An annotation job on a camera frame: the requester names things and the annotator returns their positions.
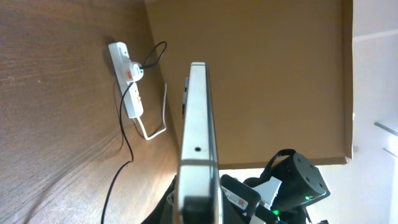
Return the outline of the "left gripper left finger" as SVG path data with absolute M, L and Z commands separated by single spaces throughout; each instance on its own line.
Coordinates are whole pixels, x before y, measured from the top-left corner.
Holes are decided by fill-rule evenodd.
M 172 224 L 175 200 L 176 177 L 170 183 L 155 209 L 142 224 Z

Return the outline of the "black Samsung Galaxy smartphone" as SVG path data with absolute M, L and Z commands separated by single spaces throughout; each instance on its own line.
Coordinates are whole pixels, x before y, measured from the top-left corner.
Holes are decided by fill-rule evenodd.
M 210 73 L 204 62 L 191 63 L 183 108 L 174 220 L 179 223 L 223 223 Z

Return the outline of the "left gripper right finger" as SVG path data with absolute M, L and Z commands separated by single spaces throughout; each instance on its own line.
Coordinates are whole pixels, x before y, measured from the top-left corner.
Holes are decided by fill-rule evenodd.
M 244 224 L 241 217 L 236 213 L 231 202 L 228 200 L 227 196 L 223 191 L 222 201 L 223 201 L 223 223 L 224 224 Z

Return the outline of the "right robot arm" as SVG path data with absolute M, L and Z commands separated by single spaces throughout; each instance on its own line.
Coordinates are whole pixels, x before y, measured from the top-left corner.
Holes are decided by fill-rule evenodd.
M 277 152 L 259 177 L 247 178 L 244 183 L 258 187 L 273 177 L 282 183 L 271 210 L 278 211 L 285 223 L 310 222 L 307 207 L 330 196 L 319 168 L 293 149 Z

